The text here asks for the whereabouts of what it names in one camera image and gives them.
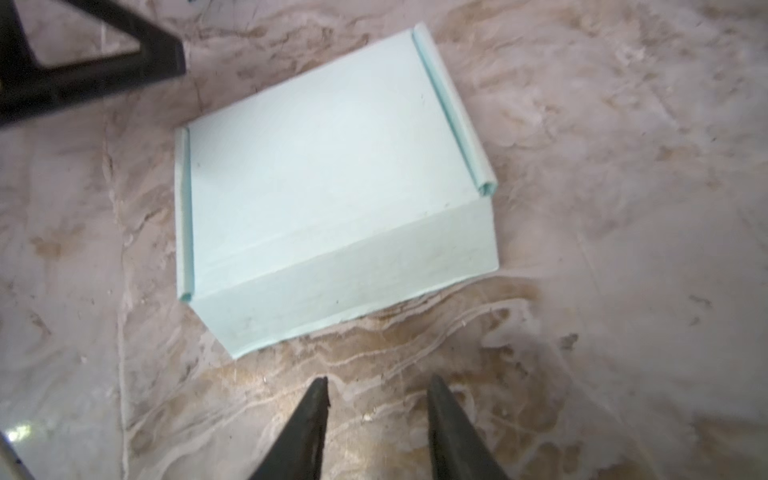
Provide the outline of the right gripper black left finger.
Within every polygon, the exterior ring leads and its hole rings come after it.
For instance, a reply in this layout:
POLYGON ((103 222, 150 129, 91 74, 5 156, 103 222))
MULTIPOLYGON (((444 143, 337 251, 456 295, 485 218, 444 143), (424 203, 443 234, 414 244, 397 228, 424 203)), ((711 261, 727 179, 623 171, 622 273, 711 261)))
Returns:
POLYGON ((329 409, 328 379, 317 377, 250 479, 320 479, 329 409))

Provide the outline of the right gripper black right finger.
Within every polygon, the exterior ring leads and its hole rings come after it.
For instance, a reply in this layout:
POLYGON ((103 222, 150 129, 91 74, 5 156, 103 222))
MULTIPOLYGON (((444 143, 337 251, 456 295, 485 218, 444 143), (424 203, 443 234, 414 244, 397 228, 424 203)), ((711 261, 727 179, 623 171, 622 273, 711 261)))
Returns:
POLYGON ((508 479, 455 395, 437 374, 429 381, 427 411, 433 479, 508 479))

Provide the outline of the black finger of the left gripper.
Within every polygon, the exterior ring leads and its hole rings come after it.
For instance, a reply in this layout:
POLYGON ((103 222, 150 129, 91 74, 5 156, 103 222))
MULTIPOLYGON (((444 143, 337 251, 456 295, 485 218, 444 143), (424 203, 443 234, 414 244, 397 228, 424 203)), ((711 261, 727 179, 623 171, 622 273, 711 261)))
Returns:
POLYGON ((1 3, 1 125, 34 118, 186 73, 177 36, 116 1, 68 1, 138 42, 134 52, 58 66, 35 57, 12 1, 1 3))

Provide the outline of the mint paper box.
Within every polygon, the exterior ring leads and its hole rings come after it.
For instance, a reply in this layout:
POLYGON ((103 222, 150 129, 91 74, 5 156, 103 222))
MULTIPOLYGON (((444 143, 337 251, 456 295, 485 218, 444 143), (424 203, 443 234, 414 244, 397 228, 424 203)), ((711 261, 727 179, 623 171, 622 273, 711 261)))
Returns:
POLYGON ((175 135, 177 295, 232 358, 497 270, 498 182, 426 25, 175 135))

